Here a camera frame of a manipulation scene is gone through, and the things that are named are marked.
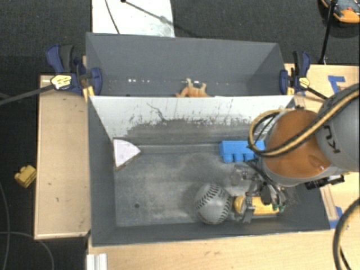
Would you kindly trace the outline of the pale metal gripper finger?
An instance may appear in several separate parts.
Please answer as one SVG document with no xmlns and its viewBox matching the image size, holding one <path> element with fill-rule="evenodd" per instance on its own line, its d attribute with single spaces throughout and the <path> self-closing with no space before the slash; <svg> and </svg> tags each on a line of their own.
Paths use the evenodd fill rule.
<svg viewBox="0 0 360 270">
<path fill-rule="evenodd" d="M 245 198 L 245 200 L 242 204 L 242 209 L 243 209 L 242 222 L 250 223 L 253 218 L 254 211 L 255 211 L 255 206 L 253 205 L 253 201 L 252 201 L 251 197 Z"/>
<path fill-rule="evenodd" d="M 258 183 L 251 183 L 246 191 L 246 197 L 260 197 L 260 185 Z"/>
</svg>

